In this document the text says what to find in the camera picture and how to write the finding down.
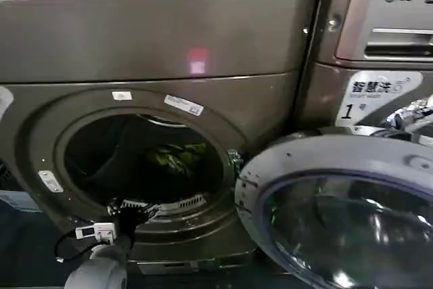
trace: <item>washing machine door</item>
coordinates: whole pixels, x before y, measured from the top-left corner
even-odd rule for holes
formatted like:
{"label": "washing machine door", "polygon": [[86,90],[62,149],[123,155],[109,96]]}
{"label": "washing machine door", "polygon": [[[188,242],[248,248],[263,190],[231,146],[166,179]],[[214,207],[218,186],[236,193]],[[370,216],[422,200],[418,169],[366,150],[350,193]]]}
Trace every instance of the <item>washing machine door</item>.
{"label": "washing machine door", "polygon": [[243,168],[245,228],[316,288],[431,288],[433,149],[410,134],[337,130],[296,134]]}

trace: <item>white label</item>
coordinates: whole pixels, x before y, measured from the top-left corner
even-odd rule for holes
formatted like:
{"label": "white label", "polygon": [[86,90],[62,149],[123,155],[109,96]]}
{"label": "white label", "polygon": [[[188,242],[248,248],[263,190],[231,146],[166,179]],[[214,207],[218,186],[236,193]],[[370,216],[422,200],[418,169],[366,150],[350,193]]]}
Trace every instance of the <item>white label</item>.
{"label": "white label", "polygon": [[132,101],[133,99],[130,91],[112,91],[111,94],[115,101]]}
{"label": "white label", "polygon": [[204,110],[204,107],[199,104],[187,101],[186,99],[180,97],[171,96],[171,95],[167,95],[165,97],[164,103],[169,106],[178,108],[182,111],[193,114],[195,116],[201,115],[201,113]]}
{"label": "white label", "polygon": [[422,79],[418,71],[357,72],[349,80],[336,125],[347,127],[357,124],[382,106],[418,88]]}

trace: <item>lg washing machine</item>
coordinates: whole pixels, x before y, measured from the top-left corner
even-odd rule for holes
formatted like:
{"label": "lg washing machine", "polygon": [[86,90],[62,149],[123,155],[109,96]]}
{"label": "lg washing machine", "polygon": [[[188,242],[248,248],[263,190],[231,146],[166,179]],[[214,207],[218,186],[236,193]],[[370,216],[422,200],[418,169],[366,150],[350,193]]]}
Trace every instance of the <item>lg washing machine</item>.
{"label": "lg washing machine", "polygon": [[425,107],[432,14],[433,0],[317,0],[295,129],[375,126],[412,102]]}
{"label": "lg washing machine", "polygon": [[238,265],[246,161],[283,134],[314,0],[0,0],[0,158],[63,231],[161,204],[144,273]]}

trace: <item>floor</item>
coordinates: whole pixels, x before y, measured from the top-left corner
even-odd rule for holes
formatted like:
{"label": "floor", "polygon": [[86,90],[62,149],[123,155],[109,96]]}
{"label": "floor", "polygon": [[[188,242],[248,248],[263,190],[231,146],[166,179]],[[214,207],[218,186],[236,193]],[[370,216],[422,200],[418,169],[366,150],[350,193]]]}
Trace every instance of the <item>floor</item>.
{"label": "floor", "polygon": [[[53,245],[59,231],[43,213],[25,213],[0,200],[0,288],[62,287],[78,263],[58,263]],[[63,246],[65,255],[74,251]],[[251,266],[193,275],[130,275],[129,288],[309,289],[290,275]]]}

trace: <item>cable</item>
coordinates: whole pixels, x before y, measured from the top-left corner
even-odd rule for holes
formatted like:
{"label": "cable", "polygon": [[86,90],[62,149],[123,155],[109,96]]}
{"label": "cable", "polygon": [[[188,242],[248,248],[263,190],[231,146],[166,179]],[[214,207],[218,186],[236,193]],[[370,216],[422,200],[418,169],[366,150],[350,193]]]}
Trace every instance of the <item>cable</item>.
{"label": "cable", "polygon": [[86,247],[84,250],[76,253],[75,255],[72,255],[71,257],[61,257],[59,255],[59,246],[60,244],[67,238],[67,237],[72,237],[72,235],[75,234],[75,229],[71,230],[69,232],[67,232],[66,234],[62,235],[62,237],[59,238],[59,240],[55,243],[54,245],[54,256],[57,262],[59,263],[63,263],[63,262],[70,262],[73,261],[81,256],[83,256],[84,254],[86,254],[87,252],[89,252],[90,250],[92,250],[92,248],[98,246],[98,245],[102,245],[102,244],[108,244],[107,242],[96,242],[92,245],[89,245],[88,247]]}

